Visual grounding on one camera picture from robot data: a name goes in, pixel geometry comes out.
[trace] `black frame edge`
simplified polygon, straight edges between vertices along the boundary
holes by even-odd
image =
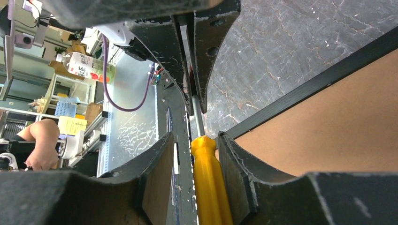
[[[264,107],[226,133],[236,139],[396,49],[398,49],[398,26]]]

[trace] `hand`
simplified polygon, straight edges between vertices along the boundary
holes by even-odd
[[[49,170],[58,163],[58,153],[55,149],[35,148],[26,160],[26,165],[33,171]]]

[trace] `person's arm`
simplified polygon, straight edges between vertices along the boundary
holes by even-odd
[[[50,119],[29,125],[17,134],[28,142],[36,142],[35,149],[26,160],[26,165],[34,171],[48,170],[58,162],[55,146],[60,135],[57,124]]]

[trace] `plastic bottle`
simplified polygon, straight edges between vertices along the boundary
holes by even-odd
[[[72,52],[62,58],[62,63],[68,72],[77,76],[104,82],[103,61],[93,57]],[[107,83],[111,83],[116,75],[116,68],[107,64]]]

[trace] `cardboard box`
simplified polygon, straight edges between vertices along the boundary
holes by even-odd
[[[78,41],[72,40],[72,46],[66,49],[66,53],[78,52],[86,55],[87,54],[86,50],[87,50],[86,44],[83,44],[80,40]]]
[[[67,31],[62,31],[62,34],[61,34],[61,41],[62,42],[68,42],[68,39],[69,39],[69,36],[71,35],[71,33],[70,32],[67,32]]]
[[[48,64],[48,66],[54,68],[56,74],[67,76],[67,77],[78,79],[78,80],[84,80],[84,77],[77,76],[77,75],[74,75],[74,74],[71,74],[70,72],[68,72],[61,62],[57,62],[57,61],[53,60],[50,62],[50,64]]]
[[[87,126],[89,126],[95,118],[102,112],[102,105],[99,105],[97,103],[90,103],[87,107],[86,111],[86,120],[87,120]]]

